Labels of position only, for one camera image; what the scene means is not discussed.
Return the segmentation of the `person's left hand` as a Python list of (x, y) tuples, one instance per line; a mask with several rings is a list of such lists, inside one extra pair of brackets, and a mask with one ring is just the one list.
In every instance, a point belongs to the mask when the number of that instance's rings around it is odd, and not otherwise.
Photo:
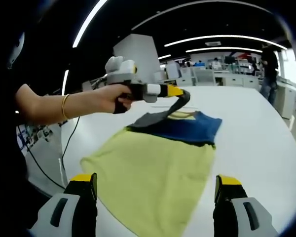
[(96, 112), (114, 113), (115, 102), (118, 101), (128, 111), (131, 108), (132, 100), (121, 98), (123, 93), (130, 94), (130, 89), (122, 84), (112, 84), (93, 91), (95, 94)]

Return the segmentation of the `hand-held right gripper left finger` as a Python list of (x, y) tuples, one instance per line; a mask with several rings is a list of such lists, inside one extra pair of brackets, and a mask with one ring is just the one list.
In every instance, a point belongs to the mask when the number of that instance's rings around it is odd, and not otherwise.
[(73, 177), (38, 212), (33, 237), (94, 237), (97, 222), (97, 174)]

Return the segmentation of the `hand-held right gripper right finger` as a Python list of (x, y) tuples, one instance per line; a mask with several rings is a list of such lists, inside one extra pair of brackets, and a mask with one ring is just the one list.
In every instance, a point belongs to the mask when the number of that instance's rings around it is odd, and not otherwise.
[(248, 197), (234, 177), (217, 175), (213, 211), (216, 237), (277, 237), (271, 214)]

